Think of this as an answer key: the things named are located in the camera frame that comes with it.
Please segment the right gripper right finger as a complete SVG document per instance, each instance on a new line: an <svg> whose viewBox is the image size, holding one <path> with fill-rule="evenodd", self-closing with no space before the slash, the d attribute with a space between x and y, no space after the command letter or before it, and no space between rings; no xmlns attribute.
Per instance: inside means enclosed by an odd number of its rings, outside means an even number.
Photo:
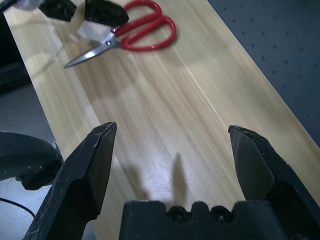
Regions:
<svg viewBox="0 0 320 240"><path fill-rule="evenodd" d="M320 238L320 207L270 142L241 126L228 128L239 185L246 200L267 201L291 240Z"/></svg>

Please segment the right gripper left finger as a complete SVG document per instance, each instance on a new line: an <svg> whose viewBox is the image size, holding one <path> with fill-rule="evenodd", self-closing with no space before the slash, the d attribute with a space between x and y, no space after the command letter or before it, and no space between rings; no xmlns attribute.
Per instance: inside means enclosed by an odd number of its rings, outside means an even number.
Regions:
<svg viewBox="0 0 320 240"><path fill-rule="evenodd" d="M117 124L95 127L59 169L25 240L80 240L101 213Z"/></svg>

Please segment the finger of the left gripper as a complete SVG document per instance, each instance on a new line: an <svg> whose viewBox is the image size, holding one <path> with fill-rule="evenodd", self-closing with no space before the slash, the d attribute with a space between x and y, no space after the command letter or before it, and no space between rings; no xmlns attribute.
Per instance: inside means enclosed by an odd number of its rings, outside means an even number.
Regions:
<svg viewBox="0 0 320 240"><path fill-rule="evenodd" d="M84 19L102 25L124 25L129 21L127 11L109 0L86 0Z"/></svg>
<svg viewBox="0 0 320 240"><path fill-rule="evenodd" d="M44 0L38 8L48 18L70 22L77 6L71 0Z"/></svg>

